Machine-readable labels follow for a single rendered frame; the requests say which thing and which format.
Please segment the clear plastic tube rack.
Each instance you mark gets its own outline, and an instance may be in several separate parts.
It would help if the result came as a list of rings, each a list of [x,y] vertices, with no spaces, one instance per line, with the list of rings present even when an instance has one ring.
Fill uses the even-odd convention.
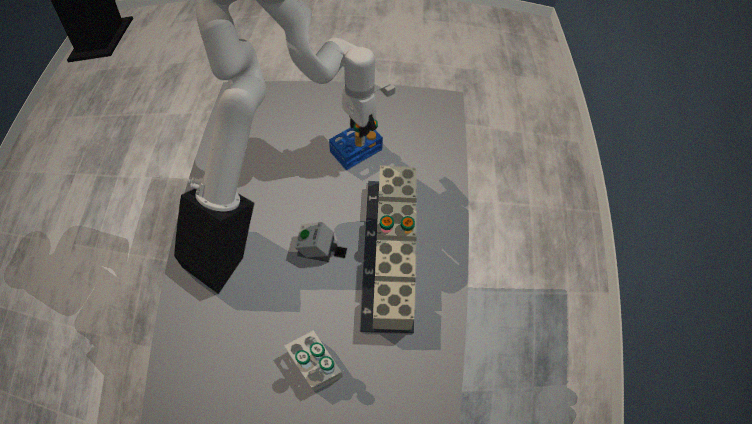
[[[313,339],[316,339],[316,340],[313,340]],[[320,388],[322,388],[322,387],[324,387],[324,386],[326,386],[326,385],[334,382],[335,380],[343,377],[342,372],[339,369],[339,367],[337,366],[337,364],[335,363],[335,361],[334,361],[334,368],[335,368],[335,370],[334,370],[333,373],[326,374],[326,373],[323,372],[323,370],[319,366],[319,361],[315,360],[314,357],[313,357],[313,355],[310,352],[310,348],[309,347],[310,347],[311,344],[315,343],[315,341],[322,344],[322,342],[320,341],[320,339],[318,338],[318,336],[316,335],[316,333],[314,331],[311,331],[308,334],[306,334],[306,335],[304,335],[304,336],[302,336],[302,337],[300,337],[300,338],[298,338],[298,339],[290,342],[287,345],[287,347],[286,347],[288,353],[290,354],[290,356],[292,357],[293,361],[298,366],[298,368],[302,372],[303,376],[306,378],[306,380],[308,381],[308,383],[312,387],[313,391],[316,391],[316,390],[318,390],[318,389],[320,389]],[[312,361],[311,367],[309,367],[307,369],[306,368],[302,368],[301,365],[296,361],[294,354],[296,354],[296,352],[299,351],[299,350],[305,350],[305,351],[307,351],[309,353],[310,359]],[[308,376],[308,374],[309,374],[309,376]]]

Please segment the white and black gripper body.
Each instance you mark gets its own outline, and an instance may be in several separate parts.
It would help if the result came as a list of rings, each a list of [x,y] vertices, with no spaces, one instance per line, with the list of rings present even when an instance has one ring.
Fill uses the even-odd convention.
[[[360,126],[365,127],[369,121],[369,115],[376,120],[376,101],[374,92],[371,96],[363,99],[355,99],[348,96],[345,92],[345,85],[342,92],[343,110]],[[350,99],[351,98],[351,99]]]

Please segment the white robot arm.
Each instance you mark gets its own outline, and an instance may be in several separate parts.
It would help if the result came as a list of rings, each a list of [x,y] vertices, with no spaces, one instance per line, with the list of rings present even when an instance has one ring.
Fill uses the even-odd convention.
[[[240,204],[237,186],[251,125],[266,95],[256,52],[247,40],[238,38],[229,13],[234,1],[198,0],[196,8],[212,73],[220,80],[230,80],[218,103],[205,175],[200,179],[189,177],[188,184],[196,189],[201,205],[224,212]],[[396,87],[375,69],[375,55],[370,49],[330,38],[317,54],[312,51],[308,38],[312,11],[303,0],[256,1],[284,29],[292,61],[310,80],[326,84],[344,66],[348,96],[363,99],[378,90],[387,97],[395,94]]]

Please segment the clear tube with green cap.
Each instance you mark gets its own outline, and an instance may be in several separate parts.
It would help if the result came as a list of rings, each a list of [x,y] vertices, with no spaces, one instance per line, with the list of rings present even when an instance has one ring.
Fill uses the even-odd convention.
[[[328,356],[324,356],[324,357],[320,358],[319,365],[320,365],[321,369],[324,371],[324,373],[326,373],[326,374],[331,374],[335,370],[334,369],[334,361],[333,361],[333,359],[331,357],[328,357]]]
[[[326,356],[324,346],[318,342],[311,344],[310,352],[317,361],[319,361],[321,357]]]
[[[310,355],[307,351],[299,350],[295,354],[295,359],[301,365],[301,367],[306,368],[306,369],[311,367],[312,362],[310,359]]]

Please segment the blue tube rack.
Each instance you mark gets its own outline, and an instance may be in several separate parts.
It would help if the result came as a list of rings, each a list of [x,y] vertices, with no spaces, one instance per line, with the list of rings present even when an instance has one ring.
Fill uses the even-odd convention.
[[[377,132],[376,139],[368,140],[365,136],[365,145],[362,147],[358,147],[355,145],[355,140],[353,137],[355,132],[347,135],[347,132],[349,131],[355,131],[355,130],[354,128],[353,129],[349,128],[341,132],[340,134],[332,137],[330,140],[330,152],[338,160],[338,162],[345,168],[346,171],[352,168],[353,166],[357,165],[358,163],[364,161],[365,159],[371,157],[372,155],[376,154],[377,152],[381,151],[382,144],[383,144],[383,137]],[[344,137],[344,138],[335,142],[335,140],[338,137]],[[376,145],[370,148],[369,146],[375,142],[376,142]],[[342,145],[340,145],[340,143],[342,143]],[[354,148],[354,150],[351,146]]]

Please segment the beige bucket adapter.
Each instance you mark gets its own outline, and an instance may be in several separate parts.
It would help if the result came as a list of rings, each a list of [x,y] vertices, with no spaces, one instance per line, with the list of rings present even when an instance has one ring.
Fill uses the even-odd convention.
[[[380,166],[378,201],[416,203],[416,168]]]
[[[380,229],[380,219],[385,215],[394,219],[394,226],[389,233]],[[415,220],[415,227],[411,233],[401,231],[401,220],[405,216],[410,216]],[[377,240],[415,241],[416,203],[378,201]]]
[[[414,313],[415,282],[375,281],[373,329],[411,330]]]
[[[377,240],[375,264],[375,281],[414,282],[416,241]]]

